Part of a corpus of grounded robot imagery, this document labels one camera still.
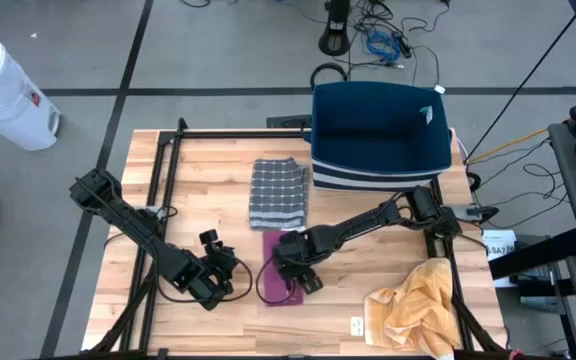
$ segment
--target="navy blue basket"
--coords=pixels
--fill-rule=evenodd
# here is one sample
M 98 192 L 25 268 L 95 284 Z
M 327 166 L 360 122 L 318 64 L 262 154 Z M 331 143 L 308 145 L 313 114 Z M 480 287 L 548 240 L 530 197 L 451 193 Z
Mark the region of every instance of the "navy blue basket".
M 379 82 L 319 85 L 311 143 L 315 187 L 407 191 L 450 167 L 451 134 L 435 91 Z

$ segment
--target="gray checkered towel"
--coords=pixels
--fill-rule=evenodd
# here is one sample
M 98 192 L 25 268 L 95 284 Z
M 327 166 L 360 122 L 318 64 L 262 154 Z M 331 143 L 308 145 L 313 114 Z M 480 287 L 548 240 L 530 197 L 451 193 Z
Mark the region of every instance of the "gray checkered towel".
M 250 227 L 296 230 L 306 226 L 308 167 L 293 158 L 255 161 L 250 191 Z

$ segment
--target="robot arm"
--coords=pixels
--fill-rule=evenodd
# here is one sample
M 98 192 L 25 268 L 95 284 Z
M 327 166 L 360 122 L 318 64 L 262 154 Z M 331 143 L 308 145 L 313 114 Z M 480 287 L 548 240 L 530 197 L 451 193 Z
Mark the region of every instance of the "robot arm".
M 402 217 L 399 212 L 396 201 L 404 195 L 415 220 Z M 316 225 L 302 232 L 284 234 L 273 249 L 273 259 L 284 281 L 296 281 L 311 294 L 323 287 L 311 266 L 327 259 L 347 241 L 393 225 L 412 230 L 427 229 L 441 236 L 455 236 L 461 232 L 452 209 L 440 207 L 429 189 L 419 187 L 393 196 L 378 207 L 337 225 Z
M 157 275 L 177 291 L 188 291 L 206 309 L 212 310 L 233 292 L 232 271 L 237 266 L 233 248 L 217 241 L 214 230 L 199 237 L 206 256 L 163 242 L 155 213 L 135 210 L 121 198 L 121 184 L 104 170 L 91 170 L 70 188 L 70 197 L 84 211 L 99 215 L 115 225 L 146 253 L 153 257 Z

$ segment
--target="purple cloth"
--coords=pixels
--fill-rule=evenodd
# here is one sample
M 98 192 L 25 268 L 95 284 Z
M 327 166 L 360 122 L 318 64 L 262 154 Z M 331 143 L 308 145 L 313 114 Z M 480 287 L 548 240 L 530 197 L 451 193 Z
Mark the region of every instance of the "purple cloth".
M 285 234 L 285 231 L 271 231 L 265 232 L 263 235 L 264 242 L 264 263 L 272 257 L 272 248 L 279 244 L 279 237 Z M 301 305 L 304 303 L 304 292 L 301 286 L 296 284 L 297 289 L 292 298 L 282 304 L 267 306 L 290 306 L 290 305 Z M 285 299 L 290 292 L 286 289 L 286 282 L 279 275 L 277 267 L 274 263 L 268 264 L 266 269 L 264 269 L 264 297 L 269 301 L 280 301 Z

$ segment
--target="white trash can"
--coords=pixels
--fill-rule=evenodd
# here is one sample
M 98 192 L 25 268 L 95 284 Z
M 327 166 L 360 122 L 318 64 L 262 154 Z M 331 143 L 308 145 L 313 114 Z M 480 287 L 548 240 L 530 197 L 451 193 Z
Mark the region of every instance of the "white trash can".
M 57 141 L 60 118 L 0 43 L 0 135 L 28 151 L 45 149 Z

